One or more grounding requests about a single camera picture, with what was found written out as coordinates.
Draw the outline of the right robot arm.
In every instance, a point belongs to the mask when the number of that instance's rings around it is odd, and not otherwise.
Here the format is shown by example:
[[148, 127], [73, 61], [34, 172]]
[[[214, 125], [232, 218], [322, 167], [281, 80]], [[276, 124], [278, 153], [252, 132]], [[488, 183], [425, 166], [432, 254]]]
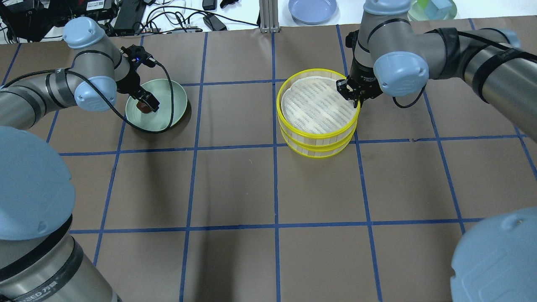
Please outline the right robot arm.
[[[410, 0], [367, 0], [363, 8], [360, 29], [346, 40], [354, 51], [351, 70], [337, 81], [355, 107], [458, 77], [536, 140], [536, 55], [520, 48], [516, 33], [438, 28], [416, 34], [407, 17]], [[478, 222], [459, 241], [451, 267], [453, 302], [535, 302], [536, 208]]]

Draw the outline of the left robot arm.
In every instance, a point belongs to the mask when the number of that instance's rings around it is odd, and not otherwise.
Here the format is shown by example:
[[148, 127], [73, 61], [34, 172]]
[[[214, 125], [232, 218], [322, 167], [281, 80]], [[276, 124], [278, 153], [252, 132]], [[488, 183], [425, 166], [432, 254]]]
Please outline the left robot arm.
[[2, 302], [121, 301], [69, 233], [75, 189], [65, 162], [28, 129], [60, 109], [114, 109], [117, 93], [136, 99], [143, 113], [157, 112], [159, 101], [136, 73], [150, 55], [117, 49], [88, 17], [69, 21], [62, 38], [76, 52], [72, 67], [1, 87]]

